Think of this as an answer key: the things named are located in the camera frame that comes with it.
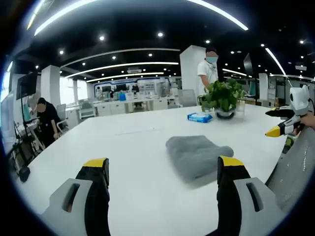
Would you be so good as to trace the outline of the person's right hand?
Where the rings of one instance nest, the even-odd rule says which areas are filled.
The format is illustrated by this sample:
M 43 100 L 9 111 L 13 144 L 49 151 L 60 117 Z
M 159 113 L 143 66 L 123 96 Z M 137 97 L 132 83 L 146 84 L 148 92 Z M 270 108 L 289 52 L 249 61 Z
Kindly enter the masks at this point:
M 315 130 L 315 116 L 312 114 L 301 117 L 300 125 L 293 131 L 294 135 L 298 135 L 304 127 L 311 127 Z

